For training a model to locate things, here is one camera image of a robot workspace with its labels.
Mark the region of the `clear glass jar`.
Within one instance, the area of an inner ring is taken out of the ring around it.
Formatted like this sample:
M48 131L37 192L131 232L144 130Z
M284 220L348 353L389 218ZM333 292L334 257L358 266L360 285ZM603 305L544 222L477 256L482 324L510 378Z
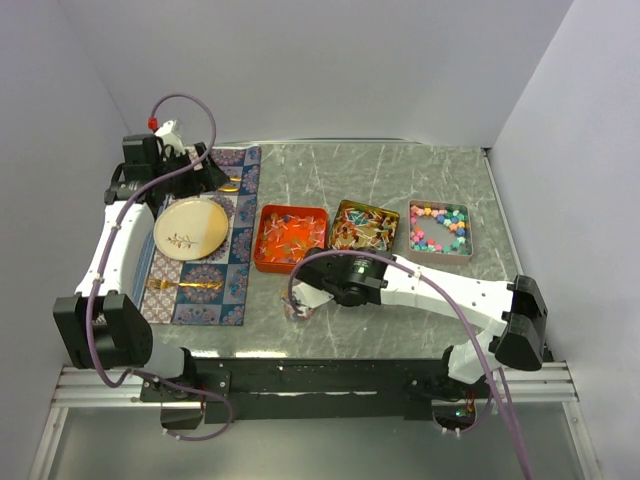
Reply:
M292 295L289 295L288 288L281 292L281 302L283 304L284 317L290 322L300 322L309 319L315 310L303 302L303 294L294 286Z

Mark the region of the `orange candy box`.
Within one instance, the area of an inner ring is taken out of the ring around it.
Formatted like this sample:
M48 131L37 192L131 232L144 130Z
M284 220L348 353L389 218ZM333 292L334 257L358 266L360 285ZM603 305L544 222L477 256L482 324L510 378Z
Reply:
M288 274L309 249L325 248L327 238L324 209L267 204L256 229L255 267L263 273Z

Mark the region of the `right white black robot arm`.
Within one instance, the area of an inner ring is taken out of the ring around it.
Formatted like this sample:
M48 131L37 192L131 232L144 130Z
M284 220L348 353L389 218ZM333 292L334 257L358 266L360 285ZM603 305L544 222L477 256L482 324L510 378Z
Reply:
M481 378L507 367L542 368L548 308L536 280L489 281L416 264L387 251L314 249L291 274L296 313L329 301L413 307L458 319L469 339L443 356L440 391L460 398Z

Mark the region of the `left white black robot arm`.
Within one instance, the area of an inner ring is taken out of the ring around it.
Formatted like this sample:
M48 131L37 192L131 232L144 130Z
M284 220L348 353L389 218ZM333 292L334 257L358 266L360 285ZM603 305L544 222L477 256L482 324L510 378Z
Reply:
M75 292L59 297L53 318L74 367L95 371L111 388L121 370L163 384L174 400L198 392L191 352L163 343L133 300L139 256L165 200L216 189L229 179L213 161L211 145L184 147L156 132L122 141L124 160L104 192L104 223L89 269Z

